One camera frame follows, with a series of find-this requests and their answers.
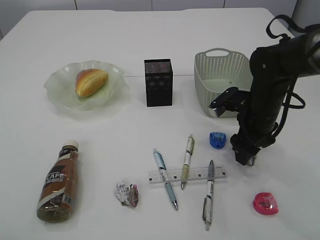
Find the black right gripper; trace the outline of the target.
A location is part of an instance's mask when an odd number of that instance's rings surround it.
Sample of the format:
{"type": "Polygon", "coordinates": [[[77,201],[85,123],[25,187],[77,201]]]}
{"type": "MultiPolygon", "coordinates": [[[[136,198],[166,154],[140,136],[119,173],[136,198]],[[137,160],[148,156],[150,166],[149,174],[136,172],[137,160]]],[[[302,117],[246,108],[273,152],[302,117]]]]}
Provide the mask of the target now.
{"type": "Polygon", "coordinates": [[[241,129],[230,138],[235,160],[243,166],[247,165],[248,160],[256,156],[261,148],[267,148],[275,142],[276,138],[271,133],[262,138],[253,139],[241,129]]]}

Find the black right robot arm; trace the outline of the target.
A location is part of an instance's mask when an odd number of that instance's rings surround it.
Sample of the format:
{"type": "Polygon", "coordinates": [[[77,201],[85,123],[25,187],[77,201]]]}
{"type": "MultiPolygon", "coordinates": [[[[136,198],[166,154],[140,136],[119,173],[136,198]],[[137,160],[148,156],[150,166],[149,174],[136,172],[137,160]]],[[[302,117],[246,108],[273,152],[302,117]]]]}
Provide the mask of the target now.
{"type": "Polygon", "coordinates": [[[230,139],[235,160],[242,165],[253,164],[260,149],[275,143],[289,109],[306,106],[294,93],[297,79],[320,73],[319,24],[302,28],[284,14],[274,19],[285,21],[300,35],[274,34],[267,25],[267,35],[279,39],[279,43],[258,47],[251,54],[249,67],[253,80],[248,98],[237,116],[239,131],[230,139]]]}

